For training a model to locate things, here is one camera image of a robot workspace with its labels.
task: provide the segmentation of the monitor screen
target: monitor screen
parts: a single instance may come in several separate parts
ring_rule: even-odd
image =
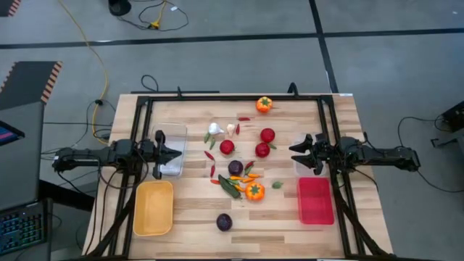
[[[0,146],[24,138],[24,133],[0,121]]]

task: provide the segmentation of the garlic bulb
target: garlic bulb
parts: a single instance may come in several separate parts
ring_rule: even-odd
[[[217,123],[211,123],[211,124],[210,124],[210,127],[208,128],[208,132],[209,132],[211,135],[215,135],[215,134],[218,134],[218,133],[224,133],[224,130],[221,130],[221,129],[220,129],[219,124],[217,124]]]
[[[234,124],[227,125],[227,132],[229,133],[229,136],[233,135],[234,130],[235,130],[235,125]]]

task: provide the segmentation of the power cable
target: power cable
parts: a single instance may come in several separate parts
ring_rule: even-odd
[[[446,131],[446,132],[449,131],[449,130],[441,129],[441,128],[439,128],[439,127],[437,126],[436,122],[439,120],[440,116],[441,116],[441,115],[438,115],[438,117],[436,117],[435,120],[428,120],[428,119],[423,119],[423,118],[419,118],[419,117],[412,117],[412,116],[403,117],[403,118],[399,121],[398,127],[397,127],[398,139],[399,139],[399,143],[401,144],[401,147],[404,147],[404,144],[403,144],[403,141],[402,141],[402,139],[401,139],[400,127],[401,127],[401,124],[403,123],[404,120],[406,120],[406,119],[413,119],[413,120],[418,120],[418,121],[422,121],[422,122],[434,122],[434,127],[435,127],[437,130],[439,130],[439,131]],[[420,176],[425,182],[427,182],[427,184],[428,184],[429,186],[431,186],[431,187],[434,188],[434,189],[438,189],[438,190],[440,190],[440,191],[447,192],[447,193],[460,193],[460,192],[464,192],[464,189],[459,189],[459,190],[452,191],[452,190],[448,190],[448,189],[444,189],[444,188],[439,188],[438,186],[436,186],[436,185],[432,184],[430,181],[428,181],[428,180],[426,179],[426,177],[424,177],[424,176],[422,175],[422,173],[421,173],[419,170],[417,170],[416,172],[419,174],[419,176]]]
[[[166,3],[170,4],[171,6],[173,7],[177,7],[177,10],[179,12],[181,12],[185,18],[186,18],[186,22],[184,24],[182,24],[181,26],[179,27],[176,27],[176,28],[168,28],[168,29],[161,29],[160,28],[160,20],[161,20],[161,17],[162,17],[162,12],[165,8],[165,5]],[[160,5],[162,5],[162,10],[161,12],[159,13],[159,16],[158,16],[158,19],[155,20],[154,22],[149,22],[149,21],[146,21],[146,20],[143,20],[142,19],[142,14],[145,13],[147,10],[151,9],[151,8],[155,8],[155,7],[159,7]],[[168,31],[173,31],[173,30],[180,30],[184,27],[186,27],[187,25],[189,25],[189,16],[187,15],[187,13],[185,13],[179,6],[171,3],[170,1],[165,1],[163,0],[162,2],[158,3],[158,4],[154,4],[154,5],[151,5],[151,6],[148,6],[148,7],[145,7],[139,14],[138,14],[138,20],[140,21],[141,24],[136,24],[130,20],[126,20],[124,19],[123,17],[118,17],[118,20],[119,21],[123,21],[123,22],[126,22],[128,23],[129,25],[132,25],[133,27],[139,29],[139,30],[158,30],[160,32],[168,32]]]

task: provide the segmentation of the chili pepper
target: chili pepper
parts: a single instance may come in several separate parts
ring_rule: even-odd
[[[215,143],[216,143],[216,139],[214,137],[212,137],[211,139],[211,145],[210,145],[210,150],[215,146]]]
[[[216,167],[213,165],[211,166],[211,173],[210,173],[210,178],[213,177],[213,175],[215,174],[215,170],[216,170]]]
[[[252,170],[252,167],[253,167],[253,166],[248,167],[248,168],[245,170],[245,175],[248,175],[248,173],[250,172],[250,170]]]
[[[237,189],[235,188],[235,186],[233,186],[232,184],[230,184],[229,180],[226,180],[223,176],[219,175],[218,176],[219,178],[219,182],[220,182],[220,186],[223,187],[223,189],[229,194],[231,195],[234,199],[238,199],[238,198],[241,198],[241,194],[240,192],[237,191]]]
[[[244,180],[241,180],[242,183],[248,183],[254,181],[254,178],[245,178]]]
[[[233,185],[238,185],[239,181],[232,181],[231,179],[227,180],[229,183],[232,183]]]
[[[237,177],[237,176],[231,176],[229,179],[231,181],[241,181],[243,178],[242,177]]]
[[[216,161],[215,158],[209,152],[204,151],[204,153],[206,154],[206,157],[209,157],[211,160]]]
[[[248,164],[246,164],[246,166],[245,166],[245,169],[253,166],[253,164],[254,164],[254,160],[252,162],[248,162]]]
[[[238,191],[240,192],[245,192],[245,189],[243,189],[242,187],[240,187],[240,185],[235,185],[234,186]]]
[[[211,136],[211,134],[210,134],[209,132],[207,132],[207,133],[204,135],[204,138],[203,138],[203,139],[204,139],[204,142],[205,142],[205,143],[208,142],[208,140],[210,139],[210,136]]]

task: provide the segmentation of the yellow bowl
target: yellow bowl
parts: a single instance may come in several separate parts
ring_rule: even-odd
[[[133,232],[161,236],[173,227],[173,185],[168,181],[143,182],[137,188]]]

